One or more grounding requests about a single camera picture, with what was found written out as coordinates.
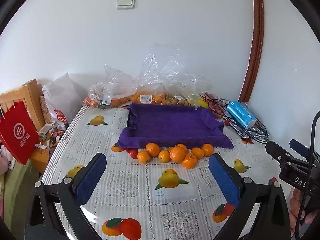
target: bag handle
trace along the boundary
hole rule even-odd
[[[9,108],[8,108],[8,106],[7,106],[7,102],[4,101],[4,103],[5,103],[5,106],[7,107],[7,109],[9,110]],[[2,117],[5,119],[4,113],[2,112],[3,110],[2,110],[2,107],[1,107],[1,106],[0,106],[0,111],[1,111]]]

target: red paper bag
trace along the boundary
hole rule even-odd
[[[19,163],[26,165],[39,135],[22,101],[15,102],[0,119],[0,141]]]

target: metal screw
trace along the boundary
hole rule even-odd
[[[41,182],[41,181],[37,181],[37,182],[35,183],[35,187],[40,187],[40,186],[41,186],[41,184],[42,184],[42,182]]]
[[[245,177],[243,181],[247,184],[250,184],[252,182],[252,179],[250,179],[249,177]]]
[[[71,181],[72,181],[72,179],[69,178],[69,177],[67,177],[67,178],[65,178],[65,179],[63,180],[63,183],[64,183],[64,184],[69,184]]]
[[[275,181],[275,182],[273,183],[273,185],[275,185],[275,187],[281,187],[281,184],[280,184],[279,182],[277,182],[277,181]]]

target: green bedding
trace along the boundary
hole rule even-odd
[[[24,224],[32,188],[39,179],[38,171],[28,161],[15,163],[4,175],[4,222],[17,240],[24,239]]]

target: purple towel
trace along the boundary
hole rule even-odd
[[[119,137],[122,148],[144,148],[153,142],[161,147],[173,147],[178,143],[187,148],[233,148],[223,134],[223,122],[217,121],[204,107],[131,104],[128,126]]]

